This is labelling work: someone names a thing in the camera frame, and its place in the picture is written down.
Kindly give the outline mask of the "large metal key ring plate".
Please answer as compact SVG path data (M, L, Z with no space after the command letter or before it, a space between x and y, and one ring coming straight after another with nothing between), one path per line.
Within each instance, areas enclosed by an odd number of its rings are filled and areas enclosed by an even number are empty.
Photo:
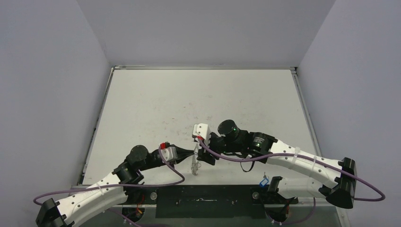
M198 170L201 167L201 164L199 163L199 161L197 159L198 152L199 152L199 145L195 145L194 154L192 156L192 164L191 164L191 172L192 172L193 176L198 175Z

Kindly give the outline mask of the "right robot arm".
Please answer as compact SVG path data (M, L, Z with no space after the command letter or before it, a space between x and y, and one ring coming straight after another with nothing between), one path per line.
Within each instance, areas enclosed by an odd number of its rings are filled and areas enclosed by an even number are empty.
M198 159L214 165L222 158L233 162L261 162L302 174L301 178L274 176L269 180L267 196L274 203L282 199L308 197L325 199L336 207L354 207L357 168L355 160L327 159L302 151L262 133L238 128L233 120L211 132L205 123L193 126L192 137L199 144Z

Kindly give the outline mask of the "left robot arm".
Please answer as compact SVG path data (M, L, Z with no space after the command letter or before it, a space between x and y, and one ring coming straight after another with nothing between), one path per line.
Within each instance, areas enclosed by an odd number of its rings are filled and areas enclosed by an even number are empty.
M141 190L147 187L142 182L143 171L161 166L174 170L174 164L193 155L194 150L168 142L153 152L136 145L121 164L97 183L73 190L69 197L44 201L35 222L39 227L78 227L114 205L126 201L134 204L140 200Z

